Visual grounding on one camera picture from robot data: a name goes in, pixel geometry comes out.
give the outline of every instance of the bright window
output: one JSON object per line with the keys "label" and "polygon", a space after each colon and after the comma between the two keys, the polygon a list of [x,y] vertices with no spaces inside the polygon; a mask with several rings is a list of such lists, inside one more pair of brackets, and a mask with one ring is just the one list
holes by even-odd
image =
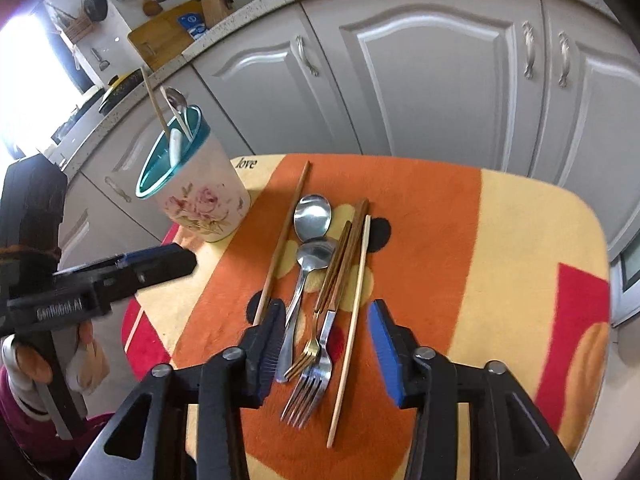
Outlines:
{"label": "bright window", "polygon": [[36,16],[15,16],[0,30],[0,53],[0,137],[15,142],[26,155],[42,152],[81,93]]}

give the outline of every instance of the cutting board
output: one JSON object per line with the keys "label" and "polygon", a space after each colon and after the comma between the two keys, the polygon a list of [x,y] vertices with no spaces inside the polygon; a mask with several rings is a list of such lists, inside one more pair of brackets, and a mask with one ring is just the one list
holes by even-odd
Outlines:
{"label": "cutting board", "polygon": [[202,14],[202,4],[197,0],[189,0],[165,10],[127,36],[151,70],[158,70],[193,43],[193,38],[178,23],[178,18],[187,12]]}

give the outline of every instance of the teal cup rim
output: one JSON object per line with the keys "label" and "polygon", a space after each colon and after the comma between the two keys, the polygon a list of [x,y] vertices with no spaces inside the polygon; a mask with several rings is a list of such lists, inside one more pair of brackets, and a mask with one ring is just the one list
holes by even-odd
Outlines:
{"label": "teal cup rim", "polygon": [[[160,133],[140,171],[140,176],[136,184],[136,196],[138,198],[144,200],[160,191],[179,173],[209,137],[210,127],[207,121],[204,120],[202,110],[200,110],[199,107],[191,105],[181,116],[193,133],[193,140],[182,144],[180,162],[175,166],[171,166],[169,163],[169,142],[164,132]],[[193,122],[195,122],[195,128],[191,127]],[[172,128],[176,128],[183,132],[175,117],[168,121],[167,126],[169,127],[169,131],[171,131]]]}

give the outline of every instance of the rose print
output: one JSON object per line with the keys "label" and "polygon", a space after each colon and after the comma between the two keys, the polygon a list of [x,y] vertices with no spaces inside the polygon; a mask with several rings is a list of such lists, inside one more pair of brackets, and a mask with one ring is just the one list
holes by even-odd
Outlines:
{"label": "rose print", "polygon": [[224,186],[204,186],[196,193],[190,211],[197,218],[221,221],[228,216],[231,201]]}
{"label": "rose print", "polygon": [[184,211],[186,205],[187,205],[186,200],[180,200],[175,196],[170,196],[169,199],[166,201],[164,208],[166,209],[166,212],[170,216],[170,218],[174,218],[178,216],[181,211]]}

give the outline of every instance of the black dot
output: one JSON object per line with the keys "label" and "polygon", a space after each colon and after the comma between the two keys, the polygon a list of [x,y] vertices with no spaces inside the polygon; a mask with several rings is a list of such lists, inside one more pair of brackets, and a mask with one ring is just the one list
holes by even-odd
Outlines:
{"label": "black dot", "polygon": [[[249,302],[246,304],[246,321],[250,325],[254,324],[255,313],[258,310],[258,303],[260,303],[260,295],[261,294],[262,294],[262,291],[259,290],[254,295],[252,295],[251,299],[249,299]],[[281,302],[284,305],[284,302],[282,300],[280,300],[279,298],[273,298],[270,301],[270,305],[273,304],[274,302],[278,302],[278,301]],[[265,307],[265,309],[262,311],[262,318],[264,318],[264,313],[266,311],[267,311],[267,309]]]}
{"label": "black dot", "polygon": [[246,304],[246,320],[250,325],[254,324],[255,311],[258,310],[258,303],[260,303],[261,294],[262,291],[259,290],[252,295],[249,303]]}
{"label": "black dot", "polygon": [[367,252],[377,253],[385,247],[391,238],[391,224],[386,218],[372,218],[369,232],[369,247]]}

